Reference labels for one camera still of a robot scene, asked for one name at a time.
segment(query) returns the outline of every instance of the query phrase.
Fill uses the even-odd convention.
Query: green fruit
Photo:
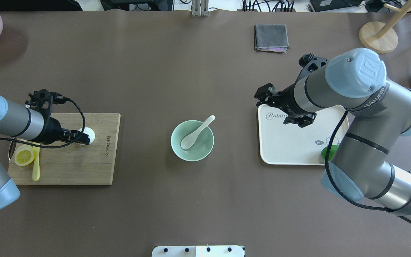
[[[331,151],[329,151],[329,161],[333,158],[334,153],[336,153],[337,148],[339,146],[338,145],[332,145],[331,146]],[[326,150],[328,149],[328,147],[323,148],[323,150],[321,150],[321,156],[323,156],[324,159],[326,159]]]

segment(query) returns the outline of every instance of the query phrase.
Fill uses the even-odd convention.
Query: lemon half
[[[22,145],[15,150],[15,163],[18,166],[26,166],[36,157],[36,151],[29,145]]]

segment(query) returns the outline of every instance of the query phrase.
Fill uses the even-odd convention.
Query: cutting board
[[[61,127],[78,130],[82,127],[80,114],[52,114]],[[40,150],[40,179],[33,181],[33,163],[18,166],[15,155],[8,173],[17,185],[111,185],[120,127],[120,114],[85,114],[86,127],[96,134],[91,145],[73,143],[63,148]],[[64,142],[51,144],[63,145]]]

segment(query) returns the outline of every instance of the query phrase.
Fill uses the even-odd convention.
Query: yellow handle
[[[39,167],[39,162],[41,160],[40,148],[33,147],[33,149],[36,151],[36,157],[34,158],[32,179],[33,181],[38,181],[40,178],[40,170],[41,170],[41,168]]]

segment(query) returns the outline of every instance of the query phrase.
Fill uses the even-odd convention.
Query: wooden stand
[[[359,39],[368,49],[372,49],[379,54],[387,54],[393,51],[398,43],[398,37],[393,26],[409,11],[411,11],[411,0],[402,6],[396,8],[389,4],[384,5],[386,8],[396,11],[388,23],[372,21],[364,24],[359,30]]]
[[[52,114],[69,130],[82,127],[80,114]],[[8,173],[17,185],[111,185],[114,175],[120,114],[85,114],[86,126],[96,134],[91,145],[73,143],[63,148],[40,149],[40,179],[32,180],[33,164],[12,161]],[[51,145],[63,145],[56,142]]]

